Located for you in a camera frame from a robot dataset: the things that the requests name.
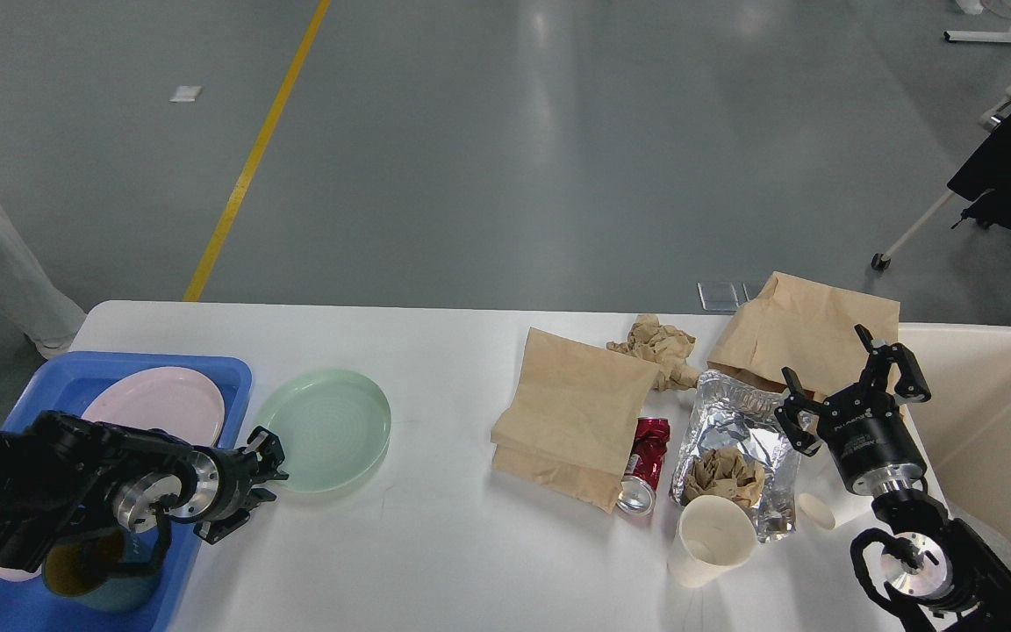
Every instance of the white pants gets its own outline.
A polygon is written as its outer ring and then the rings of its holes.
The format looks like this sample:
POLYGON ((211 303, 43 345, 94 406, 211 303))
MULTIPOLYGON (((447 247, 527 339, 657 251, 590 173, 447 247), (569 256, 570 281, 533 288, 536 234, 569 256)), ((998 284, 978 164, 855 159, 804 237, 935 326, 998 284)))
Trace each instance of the white pants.
POLYGON ((35 344, 56 347, 77 335, 84 312, 50 283, 0 205, 0 310, 35 344))

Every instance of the blue tray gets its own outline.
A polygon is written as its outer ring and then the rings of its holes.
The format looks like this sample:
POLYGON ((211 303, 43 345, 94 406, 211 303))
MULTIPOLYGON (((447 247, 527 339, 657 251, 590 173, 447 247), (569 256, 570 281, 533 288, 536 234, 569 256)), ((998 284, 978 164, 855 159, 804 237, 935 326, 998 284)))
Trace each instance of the blue tray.
MULTIPOLYGON (((41 411, 80 416, 109 385, 125 376, 155 367, 185 367, 200 371, 221 391, 224 425, 216 440, 219 448, 233 448, 249 408, 252 371, 235 357, 159 356, 142 353, 76 351, 57 357, 33 373, 3 431, 21 432, 41 411)), ((154 544, 154 529, 142 537, 154 544)), ((161 632, 170 624, 182 589, 189 578, 200 540, 193 525, 176 524, 173 543, 163 565, 158 592, 142 608, 125 615, 105 615, 54 596, 40 576, 20 582, 0 579, 0 631, 62 632, 161 632)))

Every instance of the paper bag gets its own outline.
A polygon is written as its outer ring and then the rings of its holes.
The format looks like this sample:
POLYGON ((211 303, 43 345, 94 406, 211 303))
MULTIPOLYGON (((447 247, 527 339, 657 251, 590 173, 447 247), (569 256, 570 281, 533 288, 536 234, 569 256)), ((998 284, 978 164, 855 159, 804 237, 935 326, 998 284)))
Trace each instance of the paper bag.
POLYGON ((529 330, 514 402, 489 432, 493 468, 615 509, 657 365, 529 330))
POLYGON ((895 342, 898 301, 829 287, 775 272, 754 300, 744 303, 709 355, 709 367, 757 388, 782 391, 782 369, 822 398, 857 380, 865 350, 853 330, 895 342))

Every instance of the foil container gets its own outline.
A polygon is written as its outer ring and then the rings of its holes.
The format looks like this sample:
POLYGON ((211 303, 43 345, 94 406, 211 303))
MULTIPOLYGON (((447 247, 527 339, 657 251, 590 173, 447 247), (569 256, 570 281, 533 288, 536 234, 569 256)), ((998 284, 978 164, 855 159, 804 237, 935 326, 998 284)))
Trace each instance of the foil container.
MULTIPOLYGON (((760 543, 779 540, 795 532, 795 475, 802 455, 791 448, 774 419, 774 409, 785 395, 759 390, 754 385, 710 369, 700 376, 688 432, 677 452, 669 495, 685 505, 685 475, 694 461, 710 449, 738 448, 766 471, 762 496, 745 509, 760 543)), ((800 416, 803 427, 812 417, 800 416)))

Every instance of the crushed can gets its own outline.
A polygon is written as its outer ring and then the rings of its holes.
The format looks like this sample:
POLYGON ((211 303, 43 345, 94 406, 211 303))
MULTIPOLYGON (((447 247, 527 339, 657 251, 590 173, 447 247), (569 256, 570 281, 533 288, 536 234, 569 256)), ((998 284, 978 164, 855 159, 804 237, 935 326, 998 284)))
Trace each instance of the crushed can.
POLYGON ((665 444, 669 441, 669 420, 638 417, 634 447, 622 477, 622 491, 616 507, 631 516, 649 516, 657 502, 657 481, 662 476, 665 444))

